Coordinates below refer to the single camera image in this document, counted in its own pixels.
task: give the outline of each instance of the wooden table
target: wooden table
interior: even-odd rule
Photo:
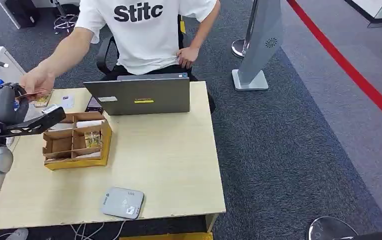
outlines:
[[[65,95],[74,96],[69,113],[91,97],[60,89],[50,103]],[[106,167],[51,171],[42,135],[20,137],[0,193],[0,229],[119,221],[100,211],[116,186],[144,192],[138,219],[205,215],[210,232],[226,208],[205,82],[190,83],[190,100],[188,113],[105,115],[113,130]]]

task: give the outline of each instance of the chair base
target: chair base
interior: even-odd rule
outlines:
[[[307,232],[307,240],[352,239],[358,233],[347,223],[330,216],[315,219]]]
[[[70,34],[71,29],[75,27],[78,15],[67,14],[66,16],[57,17],[54,20],[55,34],[59,34],[59,30],[66,30]]]

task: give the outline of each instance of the wireless charger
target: wireless charger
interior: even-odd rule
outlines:
[[[142,191],[112,187],[105,194],[101,211],[103,214],[124,219],[137,219],[143,201]]]

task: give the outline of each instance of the table leg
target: table leg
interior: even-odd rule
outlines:
[[[208,214],[205,216],[205,225],[207,227],[208,233],[212,232],[212,228],[215,225],[215,222],[218,216],[219,216],[219,213]]]

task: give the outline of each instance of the man's left hand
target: man's left hand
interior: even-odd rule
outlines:
[[[199,56],[199,50],[200,49],[196,47],[185,47],[180,49],[176,53],[176,56],[179,58],[179,65],[181,65],[183,69],[190,69]]]

